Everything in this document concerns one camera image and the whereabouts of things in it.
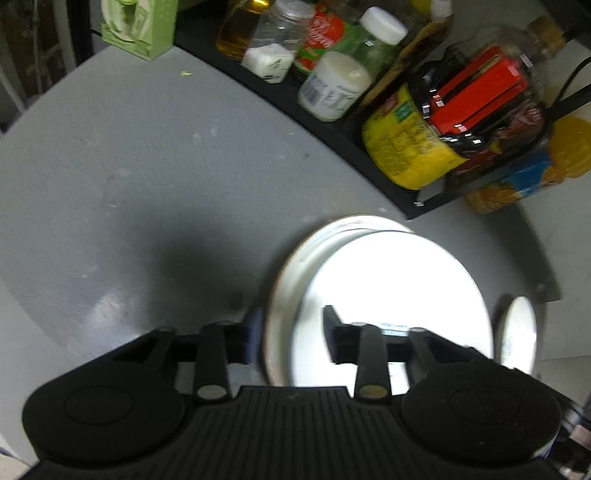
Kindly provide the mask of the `white Sweet plate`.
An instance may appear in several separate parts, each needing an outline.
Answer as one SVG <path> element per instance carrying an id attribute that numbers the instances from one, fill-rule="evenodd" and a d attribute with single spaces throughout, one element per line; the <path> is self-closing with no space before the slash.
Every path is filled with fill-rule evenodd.
<path id="1" fill-rule="evenodd" d="M 301 299 L 290 348 L 297 387 L 355 386 L 356 366 L 329 357 L 322 309 L 345 324 L 372 324 L 403 336 L 424 328 L 463 347 L 494 355 L 488 310 L 477 283 L 446 249 L 420 235 L 385 231 L 339 248 Z"/>

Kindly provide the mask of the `white Bakery plate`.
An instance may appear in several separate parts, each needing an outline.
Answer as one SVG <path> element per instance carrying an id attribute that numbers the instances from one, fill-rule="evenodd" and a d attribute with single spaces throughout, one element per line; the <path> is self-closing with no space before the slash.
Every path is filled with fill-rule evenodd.
<path id="1" fill-rule="evenodd" d="M 536 361 L 537 317 L 531 301 L 524 296 L 511 301 L 498 325 L 496 360 L 509 369 L 531 375 Z"/>

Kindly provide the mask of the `white gold-rimmed plate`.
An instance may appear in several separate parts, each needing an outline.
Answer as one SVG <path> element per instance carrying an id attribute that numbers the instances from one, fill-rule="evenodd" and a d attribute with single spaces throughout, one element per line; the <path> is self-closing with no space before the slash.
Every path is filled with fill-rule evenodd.
<path id="1" fill-rule="evenodd" d="M 389 218 L 356 214 L 325 223 L 297 245 L 280 266 L 264 308 L 262 353 L 270 385 L 287 387 L 290 339 L 298 308 L 315 274 L 336 251 L 356 238 L 381 231 L 411 230 Z"/>

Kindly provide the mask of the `black metal shelf rack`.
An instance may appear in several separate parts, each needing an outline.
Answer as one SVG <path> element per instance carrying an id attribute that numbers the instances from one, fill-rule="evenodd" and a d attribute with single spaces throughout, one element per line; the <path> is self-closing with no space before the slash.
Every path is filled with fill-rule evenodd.
<path id="1" fill-rule="evenodd" d="M 225 12 L 225 3 L 222 1 L 201 1 L 178 13 L 174 45 L 228 75 L 296 121 L 365 177 L 409 219 L 418 218 L 506 175 L 511 167 L 523 164 L 527 154 L 541 149 L 550 134 L 551 124 L 547 122 L 530 144 L 499 157 L 495 165 L 482 169 L 480 173 L 448 181 L 442 192 L 420 199 L 417 192 L 406 190 L 388 180 L 370 161 L 361 139 L 362 122 L 369 118 L 367 112 L 361 110 L 346 115 L 344 120 L 332 124 L 322 123 L 297 106 L 296 74 L 288 74 L 287 80 L 281 84 L 269 85 L 218 52 L 214 42 Z"/>

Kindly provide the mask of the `white lidded jar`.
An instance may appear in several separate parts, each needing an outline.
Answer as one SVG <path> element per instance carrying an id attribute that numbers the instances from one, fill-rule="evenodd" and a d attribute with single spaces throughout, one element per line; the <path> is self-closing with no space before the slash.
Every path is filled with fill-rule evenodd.
<path id="1" fill-rule="evenodd" d="M 353 57 L 339 52 L 322 56 L 297 93 L 298 104 L 322 122 L 334 122 L 360 98 L 373 81 Z"/>

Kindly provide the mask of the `orange juice bottle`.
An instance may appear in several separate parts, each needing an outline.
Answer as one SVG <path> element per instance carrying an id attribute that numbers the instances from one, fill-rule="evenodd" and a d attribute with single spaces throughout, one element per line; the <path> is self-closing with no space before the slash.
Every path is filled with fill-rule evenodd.
<path id="1" fill-rule="evenodd" d="M 559 119 L 548 143 L 500 180 L 465 195 L 473 211 L 488 214 L 590 171 L 590 122 Z"/>

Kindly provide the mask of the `green spice bottle white cap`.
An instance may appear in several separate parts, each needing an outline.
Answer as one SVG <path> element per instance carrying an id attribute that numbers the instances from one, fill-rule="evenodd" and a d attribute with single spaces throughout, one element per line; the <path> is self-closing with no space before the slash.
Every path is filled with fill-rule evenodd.
<path id="1" fill-rule="evenodd" d="M 372 6 L 342 39 L 339 52 L 364 66 L 374 80 L 394 61 L 408 28 L 387 10 Z"/>

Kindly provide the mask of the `clear salt jar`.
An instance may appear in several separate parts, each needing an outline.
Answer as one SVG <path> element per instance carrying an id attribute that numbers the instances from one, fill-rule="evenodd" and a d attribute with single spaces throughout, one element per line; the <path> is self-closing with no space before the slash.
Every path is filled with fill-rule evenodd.
<path id="1" fill-rule="evenodd" d="M 283 82 L 314 16 L 312 3 L 276 0 L 260 17 L 240 65 L 267 83 Z"/>

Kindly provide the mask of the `green carton box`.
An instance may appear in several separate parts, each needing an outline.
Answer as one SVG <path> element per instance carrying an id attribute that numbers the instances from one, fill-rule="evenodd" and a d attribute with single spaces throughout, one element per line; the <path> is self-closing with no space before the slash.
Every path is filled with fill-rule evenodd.
<path id="1" fill-rule="evenodd" d="M 102 0 L 102 40 L 151 61 L 172 47 L 178 4 L 177 0 Z"/>

